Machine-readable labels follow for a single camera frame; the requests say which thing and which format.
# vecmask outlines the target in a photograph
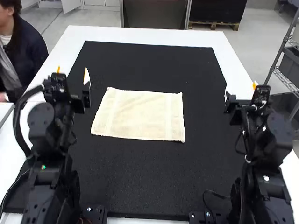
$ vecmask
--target black foam mat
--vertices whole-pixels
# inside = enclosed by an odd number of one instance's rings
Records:
[[[78,142],[69,150],[81,202],[105,205],[113,217],[187,220],[190,211],[204,209],[205,189],[229,195],[241,174],[243,157],[234,151],[240,129],[223,114],[226,82],[212,48],[85,42],[68,77],[72,92],[80,92],[85,67],[92,107],[75,116]],[[109,86],[182,92],[185,143],[91,135]],[[6,211],[22,211],[26,197],[20,188]],[[212,209],[230,209],[229,202],[207,201]]]

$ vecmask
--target beige cloth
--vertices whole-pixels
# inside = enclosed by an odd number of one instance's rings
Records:
[[[184,142],[183,94],[108,87],[95,115],[91,134]]]

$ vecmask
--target orange tip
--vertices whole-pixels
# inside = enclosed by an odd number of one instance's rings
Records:
[[[258,83],[256,81],[253,82],[252,87],[254,90],[256,90],[256,86],[258,85]]]

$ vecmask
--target black box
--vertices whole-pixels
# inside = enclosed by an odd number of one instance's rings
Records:
[[[295,86],[299,87],[299,50],[294,47],[285,47],[283,52],[285,55],[279,70]]]
[[[270,96],[273,109],[283,114],[285,119],[288,120],[291,112],[295,108],[295,105],[299,102],[299,99],[292,93],[281,93]],[[295,130],[294,140],[299,140],[299,111],[295,114],[291,120],[292,127]]]
[[[247,0],[192,0],[190,20],[239,23]]]

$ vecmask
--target black cable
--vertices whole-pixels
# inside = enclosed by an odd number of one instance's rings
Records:
[[[245,155],[246,153],[241,152],[241,151],[239,151],[239,150],[237,149],[237,145],[238,145],[238,142],[239,142],[241,136],[242,136],[242,131],[240,131],[240,134],[238,135],[238,137],[237,137],[237,139],[236,139],[236,141],[235,141],[235,151],[236,151],[238,154]]]
[[[220,195],[220,194],[216,193],[215,191],[212,191],[212,190],[209,190],[209,189],[206,189],[206,190],[204,191],[204,193],[202,193],[202,201],[203,201],[205,207],[206,207],[206,208],[209,210],[209,212],[211,213],[213,222],[215,223],[216,220],[215,220],[215,218],[214,218],[214,214],[213,214],[212,210],[210,209],[210,207],[209,207],[209,206],[207,205],[207,203],[206,203],[206,200],[205,200],[205,193],[210,193],[210,194],[212,194],[212,195],[214,195],[214,196],[216,196],[216,197],[218,197],[218,198],[220,198],[220,199],[223,199],[223,200],[230,200],[230,197],[229,197],[229,196],[225,196],[225,195]]]
[[[33,96],[39,92],[42,92],[43,90],[44,90],[44,88],[42,85],[29,90],[17,101],[15,108],[14,108],[14,119],[13,119],[14,136],[15,136],[15,139],[18,142],[19,146],[24,151],[27,159],[30,159],[31,151],[23,138],[21,127],[20,127],[21,107],[25,102],[27,102],[27,100],[31,96]]]
[[[3,209],[5,206],[5,203],[7,201],[7,199],[10,198],[10,196],[13,194],[13,192],[15,191],[15,189],[17,188],[17,186],[22,183],[24,180],[28,179],[29,177],[29,171],[30,169],[28,169],[25,173],[22,173],[19,178],[13,183],[13,185],[11,185],[11,187],[8,189],[7,193],[5,194],[2,203],[0,205],[0,220],[2,217],[2,213],[3,213]]]
[[[75,145],[77,143],[77,136],[76,136],[76,134],[72,131],[71,135],[73,136],[74,141],[72,143],[70,143],[70,146]]]
[[[244,162],[242,167],[242,175],[240,182],[240,196],[241,196],[241,211],[239,217],[239,224],[244,224],[244,219],[246,216],[246,195],[245,195],[245,184],[246,184],[246,174],[249,164]]]
[[[253,150],[254,150],[254,142],[252,139],[252,134],[251,134],[251,129],[250,129],[250,123],[249,123],[249,118],[248,118],[248,114],[247,114],[247,110],[251,110],[252,107],[243,107],[241,109],[241,117],[243,122],[245,122],[245,133],[248,136],[248,145],[249,145],[249,150],[247,150],[246,148],[246,160],[251,161],[252,157],[253,157]]]

